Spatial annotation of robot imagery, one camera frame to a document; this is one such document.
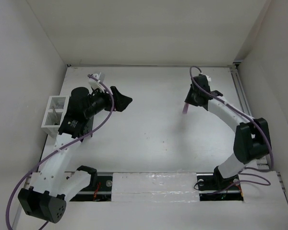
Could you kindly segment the pink purple highlighter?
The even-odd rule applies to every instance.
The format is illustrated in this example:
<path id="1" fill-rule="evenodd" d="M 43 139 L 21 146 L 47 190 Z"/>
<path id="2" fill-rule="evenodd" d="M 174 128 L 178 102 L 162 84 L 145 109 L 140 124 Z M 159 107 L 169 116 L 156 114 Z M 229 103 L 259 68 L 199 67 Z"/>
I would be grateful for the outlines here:
<path id="1" fill-rule="evenodd" d="M 183 113 L 183 114 L 187 114 L 188 108 L 189 108 L 189 104 L 188 104 L 188 103 L 185 103 L 185 104 L 184 104 L 184 107 L 183 107 L 182 113 Z"/>

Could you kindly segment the jar of paper clips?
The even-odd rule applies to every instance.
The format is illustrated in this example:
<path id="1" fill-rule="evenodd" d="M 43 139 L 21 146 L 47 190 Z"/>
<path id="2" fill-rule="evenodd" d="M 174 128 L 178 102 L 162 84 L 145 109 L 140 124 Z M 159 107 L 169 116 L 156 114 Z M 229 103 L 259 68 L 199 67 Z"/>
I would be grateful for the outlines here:
<path id="1" fill-rule="evenodd" d="M 55 109 L 63 109 L 63 108 L 64 108 L 64 102 L 61 102 L 61 101 L 55 102 L 54 105 L 53 105 L 53 107 L 54 107 Z"/>

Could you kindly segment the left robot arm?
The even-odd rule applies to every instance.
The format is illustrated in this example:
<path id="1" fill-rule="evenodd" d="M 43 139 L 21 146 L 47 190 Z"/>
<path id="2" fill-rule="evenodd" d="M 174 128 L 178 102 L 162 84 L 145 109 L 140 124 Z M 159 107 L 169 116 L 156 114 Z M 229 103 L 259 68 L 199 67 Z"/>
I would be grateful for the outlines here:
<path id="1" fill-rule="evenodd" d="M 66 114 L 59 127 L 54 154 L 48 155 L 36 181 L 28 189 L 21 189 L 18 199 L 24 212 L 32 217 L 57 223 L 61 220 L 67 203 L 82 189 L 98 187 L 97 170 L 79 166 L 71 177 L 66 168 L 84 138 L 93 135 L 94 116 L 105 110 L 124 111 L 132 98 L 121 94 L 115 86 L 111 92 L 85 87 L 72 90 Z"/>

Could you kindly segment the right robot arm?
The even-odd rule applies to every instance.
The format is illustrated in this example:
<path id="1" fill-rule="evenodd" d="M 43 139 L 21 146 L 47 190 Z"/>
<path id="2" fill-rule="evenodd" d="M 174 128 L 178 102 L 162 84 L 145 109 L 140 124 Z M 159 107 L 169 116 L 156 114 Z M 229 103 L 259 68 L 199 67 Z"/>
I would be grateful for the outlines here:
<path id="1" fill-rule="evenodd" d="M 232 106 L 219 91 L 211 91 L 206 75 L 191 77 L 185 103 L 204 108 L 226 123 L 234 132 L 233 153 L 215 167 L 212 183 L 222 189 L 247 165 L 266 155 L 272 155 L 268 123 L 255 119 Z"/>

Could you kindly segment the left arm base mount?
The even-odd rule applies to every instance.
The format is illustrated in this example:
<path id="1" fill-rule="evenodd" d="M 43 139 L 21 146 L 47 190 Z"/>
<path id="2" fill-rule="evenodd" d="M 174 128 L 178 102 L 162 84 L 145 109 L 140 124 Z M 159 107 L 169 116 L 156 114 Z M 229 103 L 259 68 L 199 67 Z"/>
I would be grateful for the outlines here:
<path id="1" fill-rule="evenodd" d="M 109 202 L 112 196 L 113 173 L 98 173 L 94 185 L 82 189 L 71 202 Z"/>

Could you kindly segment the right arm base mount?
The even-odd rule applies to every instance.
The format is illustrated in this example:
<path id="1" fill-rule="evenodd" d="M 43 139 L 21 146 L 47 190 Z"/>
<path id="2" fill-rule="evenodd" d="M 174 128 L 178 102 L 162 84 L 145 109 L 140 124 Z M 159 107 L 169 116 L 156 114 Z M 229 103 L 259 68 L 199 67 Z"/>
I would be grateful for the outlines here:
<path id="1" fill-rule="evenodd" d="M 234 184 L 238 175 L 225 180 L 219 179 L 212 173 L 198 173 L 197 182 L 193 188 L 199 191 L 200 201 L 243 201 L 242 189 Z"/>

